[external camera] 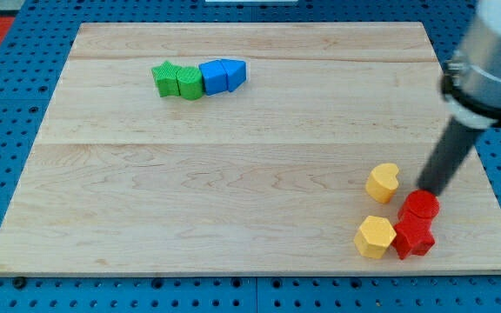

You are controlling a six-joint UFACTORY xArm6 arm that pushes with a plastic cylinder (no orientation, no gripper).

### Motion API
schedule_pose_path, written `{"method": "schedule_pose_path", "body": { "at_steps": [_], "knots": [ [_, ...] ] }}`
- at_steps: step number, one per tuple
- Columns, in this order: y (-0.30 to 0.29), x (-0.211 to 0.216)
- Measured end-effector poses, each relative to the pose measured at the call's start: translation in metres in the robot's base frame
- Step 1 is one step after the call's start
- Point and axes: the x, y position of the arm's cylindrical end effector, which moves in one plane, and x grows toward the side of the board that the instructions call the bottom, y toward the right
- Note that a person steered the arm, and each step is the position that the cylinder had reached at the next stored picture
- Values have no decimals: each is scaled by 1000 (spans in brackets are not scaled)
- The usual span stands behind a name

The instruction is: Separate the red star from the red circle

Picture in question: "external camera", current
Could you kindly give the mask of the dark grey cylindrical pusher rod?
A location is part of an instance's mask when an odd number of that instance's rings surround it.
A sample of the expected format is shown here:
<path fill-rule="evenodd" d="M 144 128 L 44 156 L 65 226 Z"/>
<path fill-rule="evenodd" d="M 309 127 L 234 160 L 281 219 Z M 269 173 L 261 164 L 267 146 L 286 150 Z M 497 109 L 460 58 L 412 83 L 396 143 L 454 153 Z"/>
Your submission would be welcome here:
<path fill-rule="evenodd" d="M 452 117 L 421 170 L 417 187 L 441 195 L 483 132 Z"/>

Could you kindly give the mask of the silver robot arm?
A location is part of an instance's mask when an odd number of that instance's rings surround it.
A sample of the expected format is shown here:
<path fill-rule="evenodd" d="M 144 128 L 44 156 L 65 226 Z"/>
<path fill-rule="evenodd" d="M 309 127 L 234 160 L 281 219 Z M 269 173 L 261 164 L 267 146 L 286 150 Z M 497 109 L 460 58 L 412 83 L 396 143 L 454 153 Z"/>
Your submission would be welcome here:
<path fill-rule="evenodd" d="M 436 196 L 485 130 L 501 129 L 501 1 L 478 2 L 440 88 L 451 116 L 417 179 L 419 189 Z"/>

